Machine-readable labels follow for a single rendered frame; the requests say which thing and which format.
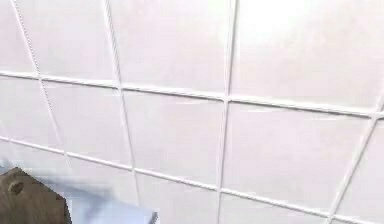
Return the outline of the pale blue flat slab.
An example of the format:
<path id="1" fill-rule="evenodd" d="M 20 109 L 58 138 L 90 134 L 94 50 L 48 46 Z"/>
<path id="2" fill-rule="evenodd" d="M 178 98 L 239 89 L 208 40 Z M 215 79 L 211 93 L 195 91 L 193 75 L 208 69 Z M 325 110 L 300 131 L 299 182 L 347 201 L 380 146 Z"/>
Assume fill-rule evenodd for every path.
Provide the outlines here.
<path id="1" fill-rule="evenodd" d="M 72 224 L 156 224 L 154 211 L 117 201 L 75 201 L 69 204 Z"/>

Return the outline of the brown wooden cabinet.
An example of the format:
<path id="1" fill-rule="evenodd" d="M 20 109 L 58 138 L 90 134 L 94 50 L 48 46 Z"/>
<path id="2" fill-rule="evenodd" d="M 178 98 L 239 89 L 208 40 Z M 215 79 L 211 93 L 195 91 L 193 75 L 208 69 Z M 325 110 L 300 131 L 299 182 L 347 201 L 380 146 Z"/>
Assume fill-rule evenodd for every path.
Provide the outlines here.
<path id="1" fill-rule="evenodd" d="M 66 199 L 19 167 L 0 174 L 0 224 L 72 224 Z"/>

